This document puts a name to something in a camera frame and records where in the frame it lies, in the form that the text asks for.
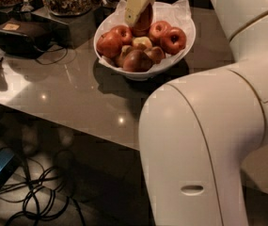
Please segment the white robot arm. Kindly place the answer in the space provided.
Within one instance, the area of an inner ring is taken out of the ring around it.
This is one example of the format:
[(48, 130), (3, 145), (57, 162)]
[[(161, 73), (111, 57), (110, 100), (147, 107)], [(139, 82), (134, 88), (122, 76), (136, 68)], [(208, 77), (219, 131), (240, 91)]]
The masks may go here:
[(268, 0), (211, 0), (234, 63), (145, 102), (139, 149), (156, 226), (248, 226), (240, 167), (268, 144)]

